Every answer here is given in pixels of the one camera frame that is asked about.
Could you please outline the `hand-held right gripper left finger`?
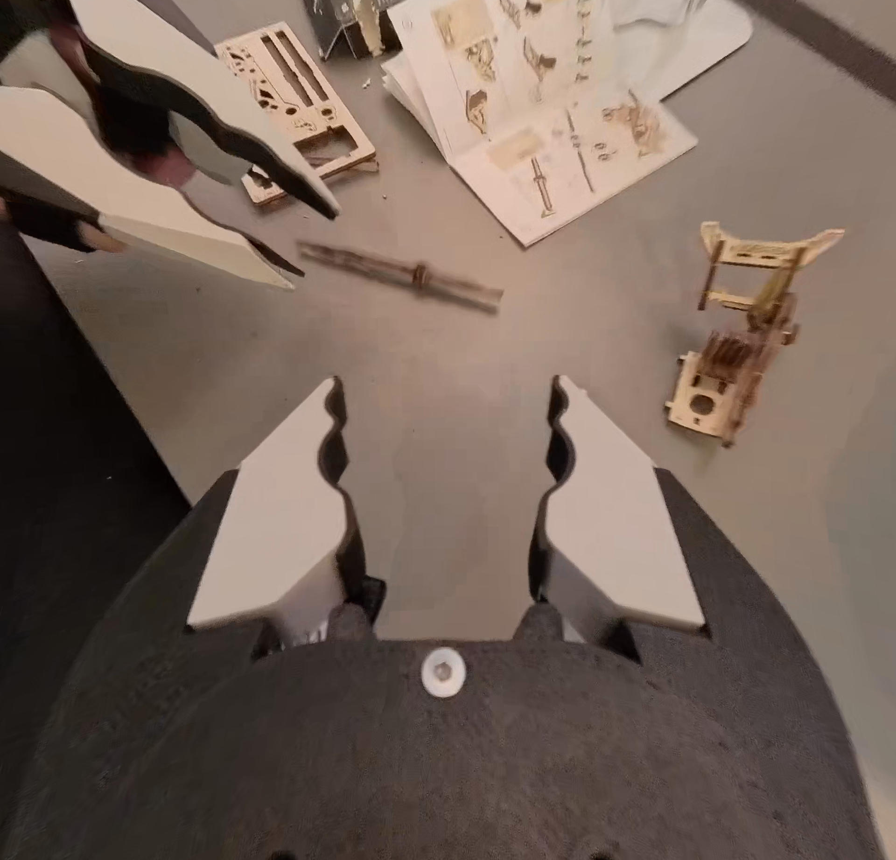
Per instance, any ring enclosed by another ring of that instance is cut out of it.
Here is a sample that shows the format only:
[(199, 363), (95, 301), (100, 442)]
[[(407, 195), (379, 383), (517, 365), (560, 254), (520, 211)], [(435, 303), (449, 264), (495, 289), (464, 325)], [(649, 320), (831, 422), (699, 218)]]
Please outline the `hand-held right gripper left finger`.
[(192, 630), (260, 622), (276, 645), (326, 639), (330, 614), (372, 629), (386, 584), (366, 570), (353, 501), (342, 380), (324, 379), (236, 469), (186, 617)]

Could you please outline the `wooden axle rod with gear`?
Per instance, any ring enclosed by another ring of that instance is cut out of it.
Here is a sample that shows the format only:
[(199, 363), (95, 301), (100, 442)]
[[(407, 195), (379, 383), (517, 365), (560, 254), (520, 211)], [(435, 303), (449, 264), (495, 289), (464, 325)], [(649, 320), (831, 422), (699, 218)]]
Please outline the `wooden axle rod with gear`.
[(501, 288), (450, 275), (423, 261), (410, 263), (382, 254), (302, 241), (298, 242), (297, 248), (303, 258), (331, 269), (401, 287), (421, 296), (476, 308), (490, 315), (499, 312), (504, 298)]

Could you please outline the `punched-out wooden parts sheet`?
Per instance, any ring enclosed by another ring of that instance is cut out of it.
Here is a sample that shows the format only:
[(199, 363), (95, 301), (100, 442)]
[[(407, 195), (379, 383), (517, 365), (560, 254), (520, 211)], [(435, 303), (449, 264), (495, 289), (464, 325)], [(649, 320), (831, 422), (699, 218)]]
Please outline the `punched-out wooden parts sheet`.
[(214, 48), (321, 179), (378, 170), (374, 144), (286, 23)]

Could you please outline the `white folding desk stand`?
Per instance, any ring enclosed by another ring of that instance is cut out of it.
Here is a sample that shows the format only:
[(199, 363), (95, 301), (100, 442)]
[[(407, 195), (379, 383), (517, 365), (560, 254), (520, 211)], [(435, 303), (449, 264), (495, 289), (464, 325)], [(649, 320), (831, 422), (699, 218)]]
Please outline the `white folding desk stand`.
[(622, 82), (660, 101), (742, 48), (753, 33), (731, 0), (608, 0)]

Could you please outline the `partly built wooden model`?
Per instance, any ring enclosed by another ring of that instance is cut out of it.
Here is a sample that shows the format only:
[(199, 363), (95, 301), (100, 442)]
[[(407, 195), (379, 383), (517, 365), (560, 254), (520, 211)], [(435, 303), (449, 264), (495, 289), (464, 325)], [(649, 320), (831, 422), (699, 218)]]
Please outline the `partly built wooden model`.
[[(801, 270), (843, 239), (830, 228), (799, 241), (736, 238), (717, 221), (700, 224), (708, 256), (698, 311), (715, 304), (744, 316), (739, 328), (711, 331), (700, 351), (678, 357), (678, 380), (666, 402), (666, 419), (677, 427), (735, 445), (756, 401), (763, 379), (779, 351), (799, 335), (798, 299), (793, 283)], [(755, 295), (737, 295), (716, 285), (724, 267), (768, 272)]]

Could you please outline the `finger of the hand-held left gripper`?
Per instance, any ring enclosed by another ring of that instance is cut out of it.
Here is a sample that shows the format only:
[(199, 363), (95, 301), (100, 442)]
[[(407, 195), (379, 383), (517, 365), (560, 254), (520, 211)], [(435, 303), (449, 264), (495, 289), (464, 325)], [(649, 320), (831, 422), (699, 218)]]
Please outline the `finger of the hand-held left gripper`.
[(41, 90), (1, 89), (2, 191), (89, 221), (169, 261), (202, 264), (290, 291), (304, 272), (270, 247), (223, 227), (174, 187), (116, 160), (84, 119)]
[(334, 219), (341, 207), (229, 67), (140, 0), (68, 0), (99, 80), (168, 113), (194, 169), (237, 185), (253, 167)]

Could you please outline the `person's dark clothing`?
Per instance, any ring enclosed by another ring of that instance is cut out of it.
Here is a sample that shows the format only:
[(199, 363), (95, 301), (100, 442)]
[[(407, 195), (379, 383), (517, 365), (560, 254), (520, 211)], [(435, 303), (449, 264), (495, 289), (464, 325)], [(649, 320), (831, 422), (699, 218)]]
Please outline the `person's dark clothing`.
[(9, 223), (1, 275), (6, 678), (77, 652), (188, 503)]

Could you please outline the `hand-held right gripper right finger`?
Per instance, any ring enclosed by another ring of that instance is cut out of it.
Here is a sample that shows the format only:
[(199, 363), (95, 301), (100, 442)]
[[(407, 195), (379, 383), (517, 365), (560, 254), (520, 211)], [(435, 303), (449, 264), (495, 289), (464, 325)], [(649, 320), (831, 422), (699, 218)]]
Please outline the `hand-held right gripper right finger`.
[(574, 638), (611, 645), (629, 625), (694, 635), (706, 626), (658, 480), (643, 452), (567, 375), (554, 376), (529, 588)]

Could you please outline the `open instruction booklet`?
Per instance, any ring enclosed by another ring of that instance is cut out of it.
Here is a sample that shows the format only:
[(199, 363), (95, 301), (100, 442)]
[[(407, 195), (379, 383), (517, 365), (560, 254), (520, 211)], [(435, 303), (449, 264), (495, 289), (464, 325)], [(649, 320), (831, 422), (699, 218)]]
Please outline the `open instruction booklet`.
[(402, 0), (387, 15), (443, 158), (522, 247), (697, 146), (624, 78), (610, 0)]

